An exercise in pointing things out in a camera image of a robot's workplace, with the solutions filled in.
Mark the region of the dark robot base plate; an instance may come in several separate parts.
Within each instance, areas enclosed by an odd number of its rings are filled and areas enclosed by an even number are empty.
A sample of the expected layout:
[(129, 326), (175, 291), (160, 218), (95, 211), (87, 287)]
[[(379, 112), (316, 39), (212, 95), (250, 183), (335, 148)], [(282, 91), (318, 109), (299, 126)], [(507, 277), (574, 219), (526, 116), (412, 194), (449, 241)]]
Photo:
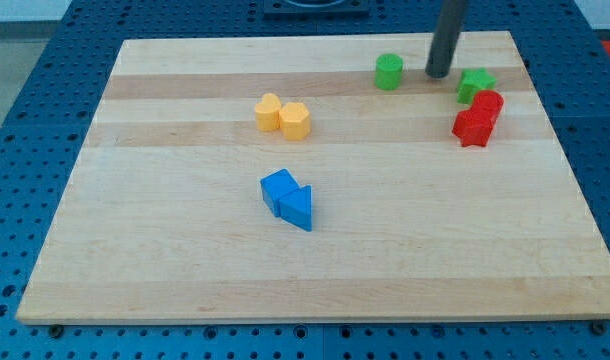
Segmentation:
[(369, 0), (262, 0), (263, 15), (287, 16), (345, 16), (368, 15)]

